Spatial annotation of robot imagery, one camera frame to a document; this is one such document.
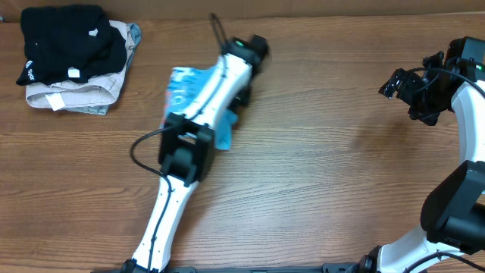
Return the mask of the light blue t-shirt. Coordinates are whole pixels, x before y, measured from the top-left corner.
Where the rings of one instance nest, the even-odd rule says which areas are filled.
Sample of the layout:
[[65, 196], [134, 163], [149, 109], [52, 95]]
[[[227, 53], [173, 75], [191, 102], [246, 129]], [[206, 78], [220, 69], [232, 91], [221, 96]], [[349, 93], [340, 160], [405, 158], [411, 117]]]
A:
[[[164, 120], [171, 112], [180, 112], [187, 108], [202, 91], [203, 86], [216, 71], [216, 67], [199, 70], [194, 67], [175, 67], [172, 70], [169, 84], [166, 89]], [[238, 115], [226, 109], [215, 130], [215, 148], [228, 151], [232, 143], [232, 127], [238, 121]]]

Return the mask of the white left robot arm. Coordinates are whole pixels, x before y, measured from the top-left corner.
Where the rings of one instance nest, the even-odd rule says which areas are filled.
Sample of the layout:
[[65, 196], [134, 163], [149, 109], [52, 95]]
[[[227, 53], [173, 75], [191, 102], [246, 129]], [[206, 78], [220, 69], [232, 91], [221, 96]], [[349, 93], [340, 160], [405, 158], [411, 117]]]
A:
[[145, 233], [122, 272], [163, 272], [192, 193], [207, 176], [216, 152], [216, 130], [225, 112], [248, 105], [251, 84], [269, 55], [268, 41], [233, 37], [222, 45], [217, 63], [205, 70], [176, 67], [167, 87], [172, 96], [189, 95], [187, 104], [170, 111], [161, 129], [158, 195]]

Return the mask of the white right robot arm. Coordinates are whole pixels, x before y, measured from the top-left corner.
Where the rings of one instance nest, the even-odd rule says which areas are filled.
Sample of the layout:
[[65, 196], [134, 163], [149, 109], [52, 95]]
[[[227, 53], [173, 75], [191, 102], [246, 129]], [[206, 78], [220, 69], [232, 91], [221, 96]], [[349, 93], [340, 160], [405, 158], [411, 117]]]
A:
[[380, 94], [409, 106], [408, 115], [428, 126], [444, 111], [458, 125], [459, 162], [424, 201], [420, 223], [393, 243], [374, 247], [349, 272], [426, 272], [447, 259], [478, 271], [469, 260], [484, 249], [484, 41], [464, 36], [422, 65], [399, 68]]

